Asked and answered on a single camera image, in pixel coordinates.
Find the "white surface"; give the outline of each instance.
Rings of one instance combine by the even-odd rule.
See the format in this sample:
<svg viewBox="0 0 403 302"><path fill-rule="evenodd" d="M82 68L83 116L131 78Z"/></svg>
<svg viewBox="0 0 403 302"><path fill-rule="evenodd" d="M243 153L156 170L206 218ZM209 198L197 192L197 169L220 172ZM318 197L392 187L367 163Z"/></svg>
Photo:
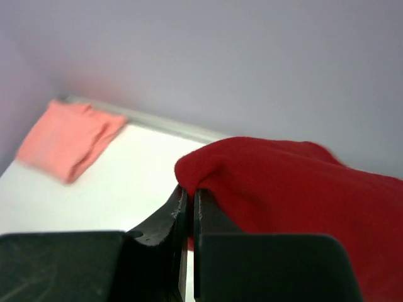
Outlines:
<svg viewBox="0 0 403 302"><path fill-rule="evenodd" d="M177 185L175 162L202 145L128 125L68 186L14 161L0 178L0 233L129 230L167 201Z"/></svg>

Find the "folded pink towel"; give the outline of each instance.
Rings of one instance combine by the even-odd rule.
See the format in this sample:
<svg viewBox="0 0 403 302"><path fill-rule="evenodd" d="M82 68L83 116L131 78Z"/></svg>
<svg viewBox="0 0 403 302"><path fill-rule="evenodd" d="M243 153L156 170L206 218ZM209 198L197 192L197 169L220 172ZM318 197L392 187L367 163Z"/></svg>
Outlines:
<svg viewBox="0 0 403 302"><path fill-rule="evenodd" d="M16 157L71 183L101 155L125 123L124 116L95 110L90 104L63 104L53 99Z"/></svg>

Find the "red fleece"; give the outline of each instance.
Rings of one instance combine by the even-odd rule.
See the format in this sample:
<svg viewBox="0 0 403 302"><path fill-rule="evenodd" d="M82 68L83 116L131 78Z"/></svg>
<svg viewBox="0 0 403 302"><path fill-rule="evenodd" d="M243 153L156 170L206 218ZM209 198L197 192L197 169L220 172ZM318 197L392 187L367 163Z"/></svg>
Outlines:
<svg viewBox="0 0 403 302"><path fill-rule="evenodd" d="M348 251L365 301L403 301L403 181L351 169L310 142L235 137L175 166L251 233L327 233Z"/></svg>

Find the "lavender wall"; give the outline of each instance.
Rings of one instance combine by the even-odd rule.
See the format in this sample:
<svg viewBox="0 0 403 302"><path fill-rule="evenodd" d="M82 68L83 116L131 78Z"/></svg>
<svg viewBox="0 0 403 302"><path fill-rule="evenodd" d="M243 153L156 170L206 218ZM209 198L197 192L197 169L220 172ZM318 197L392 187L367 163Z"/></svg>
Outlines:
<svg viewBox="0 0 403 302"><path fill-rule="evenodd" d="M0 174L55 90L0 31Z"/></svg>
<svg viewBox="0 0 403 302"><path fill-rule="evenodd" d="M401 0L12 0L0 27L65 92L403 177Z"/></svg>

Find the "gray trim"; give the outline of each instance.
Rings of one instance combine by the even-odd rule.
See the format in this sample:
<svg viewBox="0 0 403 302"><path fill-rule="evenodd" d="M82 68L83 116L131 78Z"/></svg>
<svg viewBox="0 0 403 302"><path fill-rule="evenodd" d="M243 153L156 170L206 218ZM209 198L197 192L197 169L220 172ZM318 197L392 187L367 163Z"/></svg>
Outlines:
<svg viewBox="0 0 403 302"><path fill-rule="evenodd" d="M170 135L175 135L177 137L187 138L200 143L212 143L228 137L227 135L204 128L160 118L154 115L148 115L147 113L136 110L121 108L119 106L102 103L93 99L77 96L67 96L60 99L67 103L91 103L95 108L102 109L116 115L125 115L128 117L129 122L135 125L157 130Z"/></svg>

